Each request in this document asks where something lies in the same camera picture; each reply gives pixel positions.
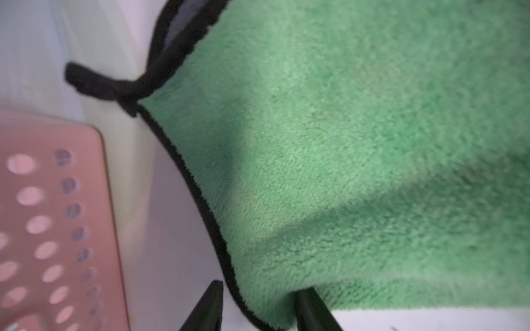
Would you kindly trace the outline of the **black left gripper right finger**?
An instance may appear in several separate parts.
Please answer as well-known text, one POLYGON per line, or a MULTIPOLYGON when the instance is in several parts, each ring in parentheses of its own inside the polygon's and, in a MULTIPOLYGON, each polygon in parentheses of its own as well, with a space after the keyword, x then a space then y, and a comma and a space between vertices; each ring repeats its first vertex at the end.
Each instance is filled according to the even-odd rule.
POLYGON ((300 331, 342 331, 314 288, 295 293, 295 314, 300 331))

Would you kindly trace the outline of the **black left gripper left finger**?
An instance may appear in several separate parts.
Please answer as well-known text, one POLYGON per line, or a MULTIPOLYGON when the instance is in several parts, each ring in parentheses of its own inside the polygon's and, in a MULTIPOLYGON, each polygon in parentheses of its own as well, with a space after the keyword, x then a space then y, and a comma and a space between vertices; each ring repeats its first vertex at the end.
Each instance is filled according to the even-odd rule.
POLYGON ((180 331, 220 331, 224 304, 224 283, 214 280, 208 286, 180 331))

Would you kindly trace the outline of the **green grey microfibre cloth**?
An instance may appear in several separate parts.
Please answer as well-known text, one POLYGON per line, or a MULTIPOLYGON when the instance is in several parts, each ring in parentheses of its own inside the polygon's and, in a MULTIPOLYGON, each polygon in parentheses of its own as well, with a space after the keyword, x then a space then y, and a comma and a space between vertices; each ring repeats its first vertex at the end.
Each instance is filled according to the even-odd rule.
POLYGON ((182 172, 260 330, 328 310, 529 307, 528 1, 163 8, 146 70, 77 63, 182 172))

